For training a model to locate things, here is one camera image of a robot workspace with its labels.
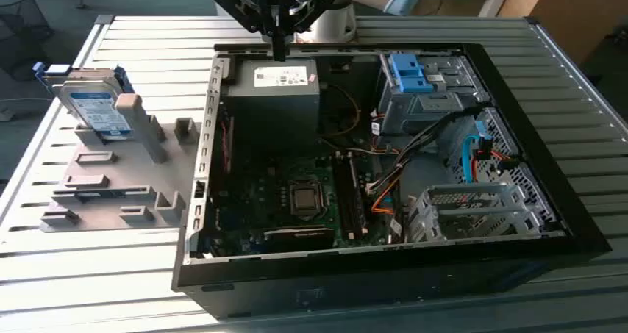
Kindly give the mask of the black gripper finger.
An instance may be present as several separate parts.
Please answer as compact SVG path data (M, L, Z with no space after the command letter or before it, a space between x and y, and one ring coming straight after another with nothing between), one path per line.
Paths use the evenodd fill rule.
M311 0L296 6L293 0L279 5L279 60L284 61L289 53L288 44L293 34L307 32L315 21L329 11L344 10L350 6L348 0Z
M213 0L217 6L251 33L259 32L271 45L272 59L279 61L279 30L263 30L259 16L249 0Z

